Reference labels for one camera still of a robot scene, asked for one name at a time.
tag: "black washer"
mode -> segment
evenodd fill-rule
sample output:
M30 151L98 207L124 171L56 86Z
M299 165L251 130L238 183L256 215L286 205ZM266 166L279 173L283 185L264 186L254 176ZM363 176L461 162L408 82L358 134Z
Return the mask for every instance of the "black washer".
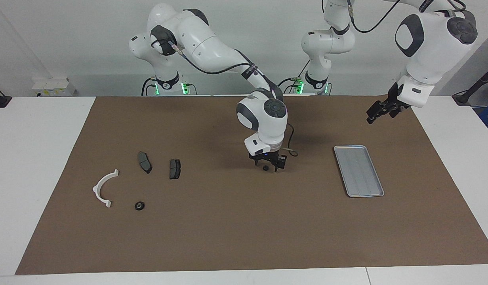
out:
M142 211L145 206L146 206L146 204L144 204L144 202L139 201L139 202L135 203L135 210Z

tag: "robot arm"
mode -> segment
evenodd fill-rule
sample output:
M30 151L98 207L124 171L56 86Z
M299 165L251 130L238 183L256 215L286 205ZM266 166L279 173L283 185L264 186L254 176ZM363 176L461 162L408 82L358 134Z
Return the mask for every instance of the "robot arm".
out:
M302 38L302 49L309 55L304 77L316 91L324 87L331 69L327 56L349 52L355 44L350 27L354 2L328 0L324 18L331 28L309 32ZM475 17L452 1L400 2L419 11L405 18L396 31L396 44L410 60L389 90L389 98L377 101L367 111L370 124L382 115L395 117L410 106L425 105L435 84L471 50L478 35Z
M324 89L327 83L332 67L328 55L346 53L355 46L355 35L349 28L347 0L328 0L324 19L330 29L310 31L302 38L302 50L309 56L304 79L308 88L315 92Z
M197 70L207 74L238 72L255 90L237 104L237 118L255 131L244 143L250 158L271 161L284 168L286 157L278 152L284 139L288 112L281 90L244 54L224 44L198 9L181 12L165 3L156 5L148 19L149 46L157 57L180 54Z
M367 110L369 124L387 113L394 118L410 106L423 107L436 83L471 50L478 36L475 17L451 9L412 14L399 25L396 44L410 59L388 99Z
M130 40L130 51L139 59L150 63L156 74L156 86L163 92L175 92L182 90L179 81L182 82L182 74L172 67L166 56L158 54L151 47L149 36L146 33L137 34Z

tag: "silver tray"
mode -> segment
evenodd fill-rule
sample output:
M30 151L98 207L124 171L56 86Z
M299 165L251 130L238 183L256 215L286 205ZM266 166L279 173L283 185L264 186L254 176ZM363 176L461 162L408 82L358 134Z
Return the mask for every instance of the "silver tray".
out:
M383 188L365 146L335 146L339 169L349 197L381 197Z

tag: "semicircular bracket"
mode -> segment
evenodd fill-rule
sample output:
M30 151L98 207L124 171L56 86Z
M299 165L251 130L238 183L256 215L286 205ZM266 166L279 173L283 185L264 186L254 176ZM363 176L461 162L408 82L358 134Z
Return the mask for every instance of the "semicircular bracket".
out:
M119 170L116 169L116 170L114 170L113 173L109 173L109 174L105 175L102 179L99 180L98 184L96 184L96 186L94 186L92 188L92 191L96 194L96 197L98 198L98 200L103 202L105 204L105 206L107 206L107 208L110 208L110 205L112 204L112 202L110 200L105 200L105 199L101 198L99 191L101 190L101 186L103 186L103 184L105 182L107 182L111 178L117 177L118 175L119 175Z

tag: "brown paper mat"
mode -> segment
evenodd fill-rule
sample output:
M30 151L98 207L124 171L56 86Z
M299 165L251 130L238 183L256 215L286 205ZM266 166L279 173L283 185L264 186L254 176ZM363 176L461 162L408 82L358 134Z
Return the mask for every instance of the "brown paper mat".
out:
M97 98L16 274L488 263L487 238L411 110L368 125L376 97L287 97L300 156L273 173L248 158L239 100ZM338 144L367 146L384 197L347 197ZM92 187L114 169L108 209Z

